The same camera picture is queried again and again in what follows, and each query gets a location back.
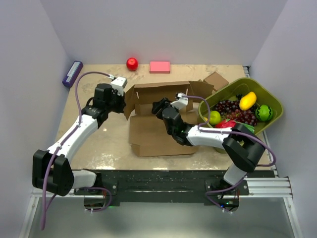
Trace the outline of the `large brown cardboard box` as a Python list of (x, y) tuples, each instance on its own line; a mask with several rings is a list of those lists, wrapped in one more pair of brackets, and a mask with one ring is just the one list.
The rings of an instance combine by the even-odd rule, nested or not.
[(198, 147), (182, 146), (167, 134), (164, 122), (152, 114), (153, 102), (175, 101), (177, 93), (206, 98), (214, 86), (203, 81), (135, 84), (125, 92), (124, 115), (130, 119), (129, 143), (139, 157), (189, 155)]

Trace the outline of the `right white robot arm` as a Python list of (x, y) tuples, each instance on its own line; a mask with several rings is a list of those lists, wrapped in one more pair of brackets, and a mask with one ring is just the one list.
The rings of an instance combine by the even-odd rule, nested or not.
[(152, 104), (152, 114), (163, 120), (167, 134), (183, 146), (210, 146), (225, 150), (232, 161), (220, 182), (227, 195), (238, 189), (238, 182), (255, 170), (265, 147), (261, 140), (244, 125), (238, 123), (227, 128), (204, 128), (185, 122), (180, 109), (188, 104), (187, 98), (177, 101), (163, 98)]

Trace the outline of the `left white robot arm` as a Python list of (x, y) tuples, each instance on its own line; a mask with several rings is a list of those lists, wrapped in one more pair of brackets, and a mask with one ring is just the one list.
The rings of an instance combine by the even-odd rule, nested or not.
[(65, 196), (72, 189), (84, 188), (98, 194), (103, 188), (97, 174), (89, 170), (73, 170), (71, 160), (87, 140), (107, 120), (109, 113), (122, 113), (125, 107), (126, 81), (118, 78), (96, 86), (91, 97), (72, 125), (54, 145), (47, 150), (37, 150), (33, 155), (32, 184), (42, 191)]

